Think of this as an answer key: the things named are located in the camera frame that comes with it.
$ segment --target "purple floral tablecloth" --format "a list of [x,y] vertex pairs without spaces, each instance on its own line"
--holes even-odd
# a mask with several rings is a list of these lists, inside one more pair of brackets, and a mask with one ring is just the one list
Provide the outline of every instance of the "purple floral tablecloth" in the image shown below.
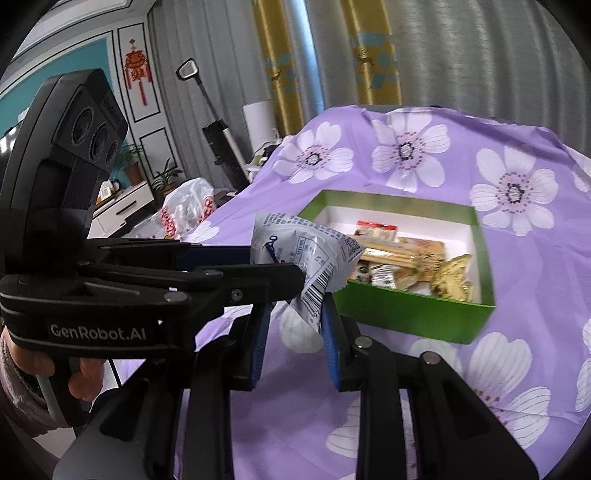
[[[455,345],[361,329],[397,352],[440,353],[543,478],[590,413],[590,174],[591,160],[544,128],[437,108],[335,108],[285,139],[254,184],[184,240],[248,245],[257,212],[297,214],[323,189],[474,205],[497,302],[478,338]],[[238,314],[210,322],[198,343]],[[359,397],[332,390],[322,340],[286,304],[274,310],[259,386],[232,394],[232,432],[238,480],[355,477]]]

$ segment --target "plant pot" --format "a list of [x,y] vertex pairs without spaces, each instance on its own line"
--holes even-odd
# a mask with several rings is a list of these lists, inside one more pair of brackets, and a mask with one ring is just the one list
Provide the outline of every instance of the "plant pot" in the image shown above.
[[144,181],[142,171],[139,168],[139,162],[132,163],[131,165],[126,166],[123,169],[123,171],[125,172],[127,178],[129,178],[129,181],[134,187]]

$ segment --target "teal wall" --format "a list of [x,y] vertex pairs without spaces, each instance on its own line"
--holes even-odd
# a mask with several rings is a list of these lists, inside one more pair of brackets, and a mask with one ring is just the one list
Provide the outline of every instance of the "teal wall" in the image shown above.
[[18,122],[18,115],[31,105],[37,90],[45,80],[54,75],[86,69],[102,69],[113,88],[106,39],[77,48],[47,63],[0,98],[0,137]]

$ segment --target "ceiling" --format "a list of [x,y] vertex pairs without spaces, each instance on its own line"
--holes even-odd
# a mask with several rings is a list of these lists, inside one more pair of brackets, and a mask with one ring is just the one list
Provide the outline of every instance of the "ceiling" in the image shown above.
[[72,25],[116,11],[130,17],[145,15],[153,4],[154,0],[59,0],[27,35],[14,58]]

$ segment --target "potted plant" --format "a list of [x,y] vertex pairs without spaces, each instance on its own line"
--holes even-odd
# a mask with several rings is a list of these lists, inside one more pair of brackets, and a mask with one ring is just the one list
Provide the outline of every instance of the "potted plant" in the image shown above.
[[119,149],[115,163],[113,163],[113,169],[124,171],[133,186],[139,185],[144,181],[142,171],[139,167],[139,161],[143,152],[143,147],[124,143]]
[[152,184],[152,188],[156,192],[160,192],[163,197],[166,197],[170,192],[172,192],[178,183],[178,175],[183,171],[178,168],[176,165],[169,167],[170,158],[164,164],[164,170],[162,172],[157,171],[156,176],[154,177],[154,183]]

